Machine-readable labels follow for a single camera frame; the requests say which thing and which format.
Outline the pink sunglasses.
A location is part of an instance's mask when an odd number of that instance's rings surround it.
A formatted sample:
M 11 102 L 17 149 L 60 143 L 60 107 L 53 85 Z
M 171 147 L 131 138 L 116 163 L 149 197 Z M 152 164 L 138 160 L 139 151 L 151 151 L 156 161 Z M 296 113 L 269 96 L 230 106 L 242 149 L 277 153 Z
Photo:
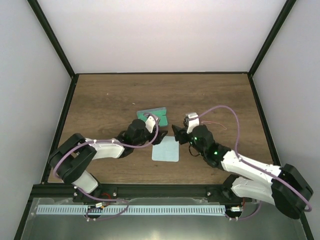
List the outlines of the pink sunglasses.
M 202 125 L 218 125 L 218 126 L 222 127 L 225 131 L 227 130 L 227 128 L 223 124 L 221 124 L 219 122 L 203 120 L 200 123 Z

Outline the light blue cleaning cloth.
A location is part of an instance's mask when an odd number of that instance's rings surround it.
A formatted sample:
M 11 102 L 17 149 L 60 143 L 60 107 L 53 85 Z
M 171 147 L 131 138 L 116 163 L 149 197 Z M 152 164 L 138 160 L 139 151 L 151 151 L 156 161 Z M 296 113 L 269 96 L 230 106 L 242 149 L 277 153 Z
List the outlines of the light blue cleaning cloth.
M 165 136 L 160 144 L 152 146 L 151 159 L 158 162 L 176 163 L 180 159 L 179 142 L 174 136 Z

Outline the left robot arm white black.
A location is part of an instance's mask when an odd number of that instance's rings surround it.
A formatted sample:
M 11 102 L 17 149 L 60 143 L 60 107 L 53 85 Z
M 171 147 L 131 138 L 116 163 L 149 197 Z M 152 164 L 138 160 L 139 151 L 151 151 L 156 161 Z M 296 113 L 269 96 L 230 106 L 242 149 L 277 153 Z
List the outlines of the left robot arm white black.
M 150 115 L 146 121 L 133 120 L 126 130 L 111 139 L 96 140 L 75 133 L 49 155 L 47 162 L 55 176 L 65 184 L 72 184 L 89 201 L 97 202 L 102 196 L 101 183 L 87 171 L 93 160 L 125 158 L 134 149 L 160 144 L 167 134 Z

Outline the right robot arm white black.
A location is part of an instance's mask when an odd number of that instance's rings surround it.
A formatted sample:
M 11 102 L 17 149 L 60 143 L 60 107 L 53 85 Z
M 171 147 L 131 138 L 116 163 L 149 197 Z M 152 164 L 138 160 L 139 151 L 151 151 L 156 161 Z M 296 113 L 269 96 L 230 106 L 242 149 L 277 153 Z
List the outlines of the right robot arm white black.
M 216 142 L 205 125 L 192 130 L 173 125 L 172 130 L 179 144 L 189 144 L 210 167 L 230 173 L 222 188 L 225 200 L 239 197 L 266 202 L 295 220 L 311 211 L 314 191 L 293 165 L 278 166 L 245 157 Z

